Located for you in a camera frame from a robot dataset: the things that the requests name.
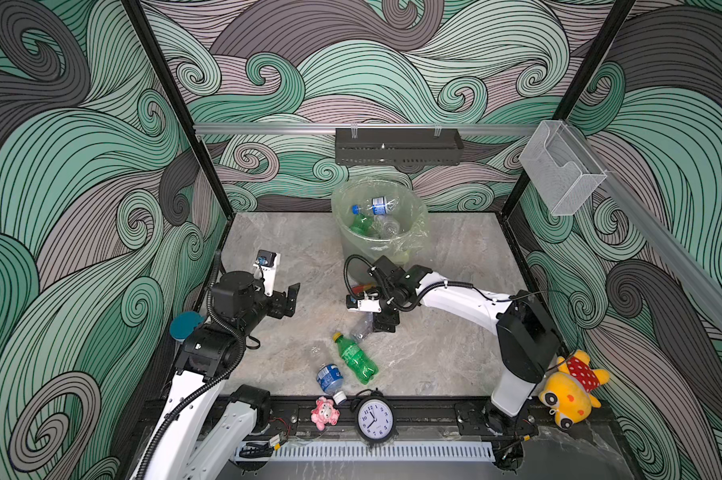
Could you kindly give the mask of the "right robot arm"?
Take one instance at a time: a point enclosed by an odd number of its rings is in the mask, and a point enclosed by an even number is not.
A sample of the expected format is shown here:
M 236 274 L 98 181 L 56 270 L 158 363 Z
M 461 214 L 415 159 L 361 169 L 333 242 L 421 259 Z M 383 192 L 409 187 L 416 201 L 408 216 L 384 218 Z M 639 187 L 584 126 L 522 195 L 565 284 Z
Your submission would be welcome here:
M 421 265 L 405 271 L 385 256 L 367 273 L 380 291 L 381 306 L 388 310 L 438 309 L 496 336 L 503 371 L 490 396 L 490 410 L 507 418 L 521 413 L 562 348 L 558 328 L 535 293 L 493 293 Z

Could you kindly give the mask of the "long clear bottle white cap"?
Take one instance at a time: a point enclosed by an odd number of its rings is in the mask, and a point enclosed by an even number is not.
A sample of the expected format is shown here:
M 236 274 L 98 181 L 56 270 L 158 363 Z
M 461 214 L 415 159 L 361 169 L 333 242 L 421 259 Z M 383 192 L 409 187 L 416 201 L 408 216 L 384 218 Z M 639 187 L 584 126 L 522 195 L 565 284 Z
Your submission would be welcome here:
M 360 344 L 374 332 L 374 318 L 371 312 L 363 316 L 350 330 L 351 339 Z

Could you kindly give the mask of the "green Sprite bottle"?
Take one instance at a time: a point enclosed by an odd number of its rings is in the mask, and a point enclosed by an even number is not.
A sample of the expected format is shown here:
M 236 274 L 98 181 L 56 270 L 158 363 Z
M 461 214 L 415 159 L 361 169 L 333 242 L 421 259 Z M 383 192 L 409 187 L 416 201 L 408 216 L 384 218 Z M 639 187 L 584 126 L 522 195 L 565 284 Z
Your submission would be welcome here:
M 367 385 L 379 373 L 376 363 L 354 340 L 345 337 L 341 332 L 335 332 L 332 340 L 340 358 L 361 384 Z

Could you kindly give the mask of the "crushed bottle blue label front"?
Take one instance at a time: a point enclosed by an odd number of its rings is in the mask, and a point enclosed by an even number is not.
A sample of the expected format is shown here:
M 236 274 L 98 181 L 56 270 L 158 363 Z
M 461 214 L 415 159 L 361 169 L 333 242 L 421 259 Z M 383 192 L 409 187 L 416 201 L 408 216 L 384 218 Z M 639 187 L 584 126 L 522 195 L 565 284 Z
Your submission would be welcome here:
M 336 405 L 347 401 L 344 391 L 344 377 L 339 367 L 334 363 L 330 352 L 322 343 L 315 343 L 310 347 L 309 359 L 315 380 L 322 392 L 331 398 Z

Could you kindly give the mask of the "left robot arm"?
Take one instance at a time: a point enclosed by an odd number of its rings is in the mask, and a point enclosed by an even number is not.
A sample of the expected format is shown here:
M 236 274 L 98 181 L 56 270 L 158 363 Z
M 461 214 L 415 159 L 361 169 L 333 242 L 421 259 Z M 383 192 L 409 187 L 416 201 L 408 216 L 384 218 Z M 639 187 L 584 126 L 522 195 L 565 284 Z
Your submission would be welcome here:
M 208 433 L 202 427 L 266 317 L 294 315 L 299 284 L 274 290 L 275 271 L 231 271 L 207 290 L 209 321 L 182 342 L 163 411 L 132 473 L 134 479 L 215 479 L 243 440 L 269 424 L 270 393 L 241 385 Z

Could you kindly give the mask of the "green bottle yellow cap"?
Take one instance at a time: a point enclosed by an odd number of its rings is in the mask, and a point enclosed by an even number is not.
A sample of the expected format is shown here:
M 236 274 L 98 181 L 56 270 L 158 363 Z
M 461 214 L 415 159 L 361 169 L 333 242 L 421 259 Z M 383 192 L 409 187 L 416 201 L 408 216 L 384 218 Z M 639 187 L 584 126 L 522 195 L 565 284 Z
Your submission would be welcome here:
M 364 237 L 370 235 L 370 231 L 374 225 L 374 218 L 365 214 L 356 214 L 353 217 L 353 221 L 349 227 L 350 231 Z

